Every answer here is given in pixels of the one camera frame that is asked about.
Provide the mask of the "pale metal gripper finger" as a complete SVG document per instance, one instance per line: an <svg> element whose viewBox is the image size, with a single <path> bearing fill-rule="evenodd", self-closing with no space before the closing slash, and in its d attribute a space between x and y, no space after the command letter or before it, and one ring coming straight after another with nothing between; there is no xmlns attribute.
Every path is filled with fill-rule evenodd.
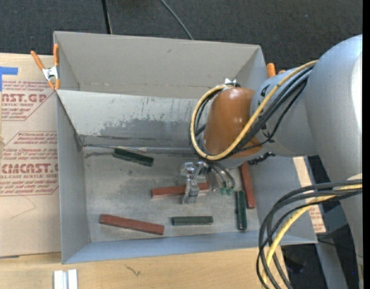
<svg viewBox="0 0 370 289"><path fill-rule="evenodd" d="M187 178L186 183L185 183L184 194L181 197L181 203L182 204L187 203L188 196L189 196L189 193L190 193L190 188L191 188L191 178Z"/></svg>
<svg viewBox="0 0 370 289"><path fill-rule="evenodd" d="M190 190L189 190L189 203L196 203L197 197L199 195L199 185L197 182L193 182L191 184Z"/></svg>

